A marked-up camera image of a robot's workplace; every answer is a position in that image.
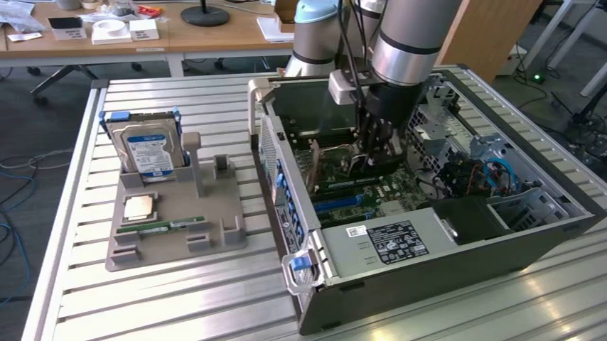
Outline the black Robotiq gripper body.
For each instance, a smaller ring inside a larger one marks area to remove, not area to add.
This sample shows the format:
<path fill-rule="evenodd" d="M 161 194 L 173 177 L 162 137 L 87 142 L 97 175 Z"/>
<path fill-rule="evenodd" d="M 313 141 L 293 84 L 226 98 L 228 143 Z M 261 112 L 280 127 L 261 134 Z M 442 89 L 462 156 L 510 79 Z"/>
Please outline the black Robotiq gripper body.
<path fill-rule="evenodd" d="M 384 141 L 404 131 L 424 91 L 421 83 L 397 86 L 381 83 L 369 86 L 362 106 L 357 109 L 357 134 L 362 144 Z"/>

